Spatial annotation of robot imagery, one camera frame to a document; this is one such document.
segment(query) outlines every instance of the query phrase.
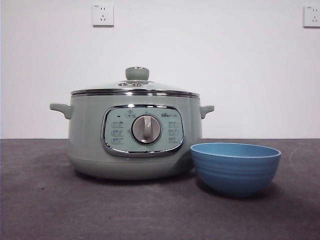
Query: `control panel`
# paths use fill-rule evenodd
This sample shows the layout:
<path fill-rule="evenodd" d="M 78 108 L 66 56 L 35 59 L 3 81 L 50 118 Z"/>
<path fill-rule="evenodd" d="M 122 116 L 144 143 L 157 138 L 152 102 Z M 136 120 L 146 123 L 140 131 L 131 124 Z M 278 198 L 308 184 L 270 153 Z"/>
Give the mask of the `control panel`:
<path fill-rule="evenodd" d="M 129 104 L 106 112 L 101 140 L 116 156 L 153 157 L 176 152 L 183 136 L 182 119 L 174 107 Z"/>

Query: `white dial knob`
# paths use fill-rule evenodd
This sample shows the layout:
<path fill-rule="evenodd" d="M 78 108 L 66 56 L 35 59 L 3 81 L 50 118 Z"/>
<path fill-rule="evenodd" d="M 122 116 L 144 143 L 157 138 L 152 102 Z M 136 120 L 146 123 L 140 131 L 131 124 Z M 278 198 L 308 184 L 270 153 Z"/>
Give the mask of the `white dial knob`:
<path fill-rule="evenodd" d="M 132 125 L 132 134 L 134 138 L 143 144 L 153 143 L 158 139 L 160 132 L 160 123 L 153 116 L 140 116 Z"/>

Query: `cooker base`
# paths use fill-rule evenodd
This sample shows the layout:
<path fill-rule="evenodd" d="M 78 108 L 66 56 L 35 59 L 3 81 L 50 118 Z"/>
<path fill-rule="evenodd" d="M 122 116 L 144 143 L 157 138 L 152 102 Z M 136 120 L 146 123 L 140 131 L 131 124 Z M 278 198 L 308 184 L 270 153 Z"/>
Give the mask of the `cooker base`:
<path fill-rule="evenodd" d="M 155 162 L 99 162 L 69 156 L 79 172 L 98 178 L 113 180 L 147 180 L 182 174 L 193 168 L 190 157 Z"/>

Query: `glass lid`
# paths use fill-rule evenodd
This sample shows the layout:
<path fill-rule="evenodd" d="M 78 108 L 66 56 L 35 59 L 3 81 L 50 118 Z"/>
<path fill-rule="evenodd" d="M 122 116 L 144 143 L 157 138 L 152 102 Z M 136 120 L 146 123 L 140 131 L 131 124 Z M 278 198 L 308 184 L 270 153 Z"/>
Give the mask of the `glass lid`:
<path fill-rule="evenodd" d="M 152 95 L 173 97 L 195 97 L 199 94 L 189 92 L 178 87 L 149 81 L 149 70 L 144 67 L 134 66 L 125 70 L 126 80 L 97 85 L 91 88 L 72 91 L 71 95 Z"/>

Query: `cooker handle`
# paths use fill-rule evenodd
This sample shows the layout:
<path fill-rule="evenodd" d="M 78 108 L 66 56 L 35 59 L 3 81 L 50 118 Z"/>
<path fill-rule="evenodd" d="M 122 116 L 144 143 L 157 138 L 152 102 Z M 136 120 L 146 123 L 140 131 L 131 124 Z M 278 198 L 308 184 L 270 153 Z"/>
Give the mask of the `cooker handle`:
<path fill-rule="evenodd" d="M 74 107 L 69 104 L 51 103 L 50 109 L 64 114 L 66 119 L 71 119 Z"/>
<path fill-rule="evenodd" d="M 200 115 L 201 119 L 205 119 L 206 114 L 213 112 L 215 110 L 215 106 L 209 105 L 209 106 L 201 106 L 200 107 Z"/>

